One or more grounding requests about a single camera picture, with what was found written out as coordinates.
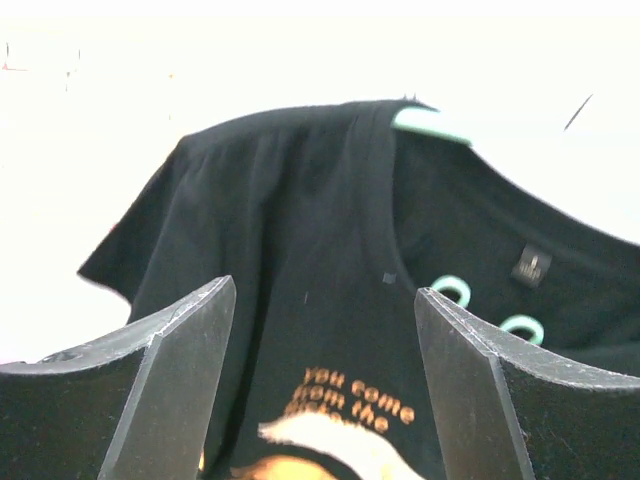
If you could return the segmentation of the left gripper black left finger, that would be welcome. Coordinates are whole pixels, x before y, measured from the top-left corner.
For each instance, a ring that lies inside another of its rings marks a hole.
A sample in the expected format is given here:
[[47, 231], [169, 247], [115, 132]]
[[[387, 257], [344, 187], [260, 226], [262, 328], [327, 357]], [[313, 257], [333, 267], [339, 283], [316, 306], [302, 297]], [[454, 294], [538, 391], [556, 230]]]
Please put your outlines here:
[[233, 323], [212, 280], [36, 363], [1, 368], [5, 479], [193, 479]]

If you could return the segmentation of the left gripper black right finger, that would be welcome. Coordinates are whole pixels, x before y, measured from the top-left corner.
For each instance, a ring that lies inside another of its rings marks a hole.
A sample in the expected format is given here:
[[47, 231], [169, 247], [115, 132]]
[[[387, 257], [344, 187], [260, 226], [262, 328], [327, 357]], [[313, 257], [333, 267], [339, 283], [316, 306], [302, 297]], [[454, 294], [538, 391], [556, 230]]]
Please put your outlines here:
[[415, 316], [447, 478], [638, 478], [638, 378], [535, 346], [431, 289]]

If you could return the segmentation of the black t shirt with print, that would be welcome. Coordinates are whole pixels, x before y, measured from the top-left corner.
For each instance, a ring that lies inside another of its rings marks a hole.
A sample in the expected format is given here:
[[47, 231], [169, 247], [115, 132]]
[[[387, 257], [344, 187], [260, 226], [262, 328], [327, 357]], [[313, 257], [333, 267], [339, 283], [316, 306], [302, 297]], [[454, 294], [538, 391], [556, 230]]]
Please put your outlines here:
[[639, 250], [470, 149], [395, 130], [400, 101], [280, 109], [183, 138], [80, 269], [144, 318], [220, 276], [237, 300], [205, 479], [441, 479], [414, 317], [452, 277], [493, 324], [639, 371]]

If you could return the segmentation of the mint green hanger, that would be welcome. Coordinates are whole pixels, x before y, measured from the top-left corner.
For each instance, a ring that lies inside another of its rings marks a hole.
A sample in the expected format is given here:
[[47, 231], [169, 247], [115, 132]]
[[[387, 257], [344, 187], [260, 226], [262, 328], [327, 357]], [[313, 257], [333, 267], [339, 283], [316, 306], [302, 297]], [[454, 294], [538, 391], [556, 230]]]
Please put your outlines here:
[[[436, 137], [472, 148], [473, 141], [466, 131], [450, 119], [439, 113], [423, 107], [405, 107], [395, 114], [391, 126], [397, 130]], [[457, 295], [455, 303], [467, 308], [471, 301], [472, 290], [469, 284], [454, 275], [443, 275], [431, 284], [431, 288], [439, 293], [451, 292]], [[531, 344], [540, 346], [545, 337], [542, 323], [528, 315], [517, 314], [506, 318], [499, 328], [516, 334], [521, 331], [524, 339]]]

